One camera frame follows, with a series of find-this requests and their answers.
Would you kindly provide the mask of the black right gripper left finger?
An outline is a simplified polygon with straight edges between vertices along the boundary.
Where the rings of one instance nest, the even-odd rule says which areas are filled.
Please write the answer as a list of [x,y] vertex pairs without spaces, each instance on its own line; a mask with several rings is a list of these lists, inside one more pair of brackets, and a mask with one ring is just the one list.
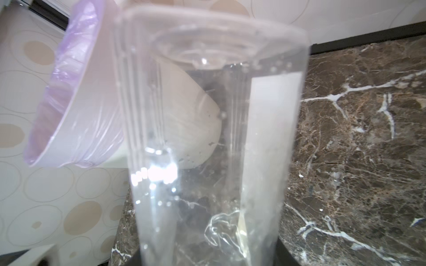
[[124,266],[143,266],[143,258],[140,249],[137,249]]

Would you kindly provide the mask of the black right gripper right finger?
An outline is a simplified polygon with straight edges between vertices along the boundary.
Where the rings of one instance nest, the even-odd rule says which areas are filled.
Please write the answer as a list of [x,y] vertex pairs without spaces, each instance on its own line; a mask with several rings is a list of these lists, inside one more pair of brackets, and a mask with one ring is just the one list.
[[280,239],[276,243],[274,266],[300,266]]

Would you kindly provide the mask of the white bin with purple bag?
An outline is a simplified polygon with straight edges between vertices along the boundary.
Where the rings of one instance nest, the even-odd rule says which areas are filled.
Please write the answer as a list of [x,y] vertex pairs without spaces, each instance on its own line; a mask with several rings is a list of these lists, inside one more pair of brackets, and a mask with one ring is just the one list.
[[[23,152],[36,167],[127,166],[110,29],[114,1],[79,1],[55,57]],[[182,69],[160,65],[165,141],[181,169],[203,164],[219,141],[219,107]]]

